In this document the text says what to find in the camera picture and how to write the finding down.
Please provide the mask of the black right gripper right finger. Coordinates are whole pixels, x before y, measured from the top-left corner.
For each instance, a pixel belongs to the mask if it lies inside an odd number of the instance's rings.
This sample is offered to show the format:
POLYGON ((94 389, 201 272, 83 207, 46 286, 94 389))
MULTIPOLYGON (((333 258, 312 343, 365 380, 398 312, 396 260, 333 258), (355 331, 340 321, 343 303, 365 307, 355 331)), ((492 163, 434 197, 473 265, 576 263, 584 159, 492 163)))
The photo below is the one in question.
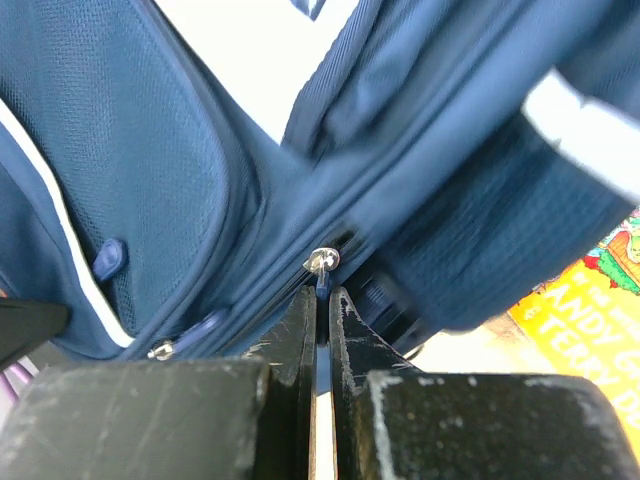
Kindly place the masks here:
POLYGON ((428 373, 360 318, 328 304, 340 479, 635 479, 616 413, 590 381, 562 375, 428 373))

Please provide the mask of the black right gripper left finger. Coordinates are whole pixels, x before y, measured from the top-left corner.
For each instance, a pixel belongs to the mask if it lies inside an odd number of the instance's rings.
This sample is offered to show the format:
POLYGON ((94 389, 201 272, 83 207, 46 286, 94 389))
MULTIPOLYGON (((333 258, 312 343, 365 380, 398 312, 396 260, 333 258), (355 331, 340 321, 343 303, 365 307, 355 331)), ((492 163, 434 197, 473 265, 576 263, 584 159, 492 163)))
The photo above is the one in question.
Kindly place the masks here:
POLYGON ((73 364, 28 386, 1 433, 5 479, 309 479, 316 295, 226 359, 73 364))

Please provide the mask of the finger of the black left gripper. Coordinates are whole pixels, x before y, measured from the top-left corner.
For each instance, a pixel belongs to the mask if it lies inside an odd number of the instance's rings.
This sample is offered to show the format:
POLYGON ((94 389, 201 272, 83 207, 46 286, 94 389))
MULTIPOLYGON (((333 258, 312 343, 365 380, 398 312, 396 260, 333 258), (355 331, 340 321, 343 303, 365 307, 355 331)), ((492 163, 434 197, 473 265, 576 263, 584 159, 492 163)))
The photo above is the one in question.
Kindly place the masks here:
POLYGON ((2 370, 62 333, 69 322, 67 306, 24 299, 2 297, 0 314, 2 370))

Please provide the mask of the navy blue student backpack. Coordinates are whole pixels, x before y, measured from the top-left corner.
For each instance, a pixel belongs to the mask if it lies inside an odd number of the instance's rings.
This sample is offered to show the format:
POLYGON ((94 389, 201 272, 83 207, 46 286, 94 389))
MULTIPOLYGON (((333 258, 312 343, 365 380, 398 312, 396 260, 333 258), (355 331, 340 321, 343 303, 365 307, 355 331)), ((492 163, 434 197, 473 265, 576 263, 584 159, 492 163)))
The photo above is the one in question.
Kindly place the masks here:
POLYGON ((362 1, 281 141, 152 1, 1 5, 1 291, 91 360, 240 351, 328 274, 407 351, 639 200, 635 1, 362 1))

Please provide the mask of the orange Treehouse book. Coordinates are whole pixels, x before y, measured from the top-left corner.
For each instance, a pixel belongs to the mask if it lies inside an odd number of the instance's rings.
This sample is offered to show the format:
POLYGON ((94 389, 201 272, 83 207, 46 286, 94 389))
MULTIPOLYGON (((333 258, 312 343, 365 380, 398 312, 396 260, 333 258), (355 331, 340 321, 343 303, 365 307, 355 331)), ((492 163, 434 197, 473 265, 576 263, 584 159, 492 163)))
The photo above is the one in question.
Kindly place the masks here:
POLYGON ((582 376, 639 451, 639 211, 510 310, 553 368, 582 376))

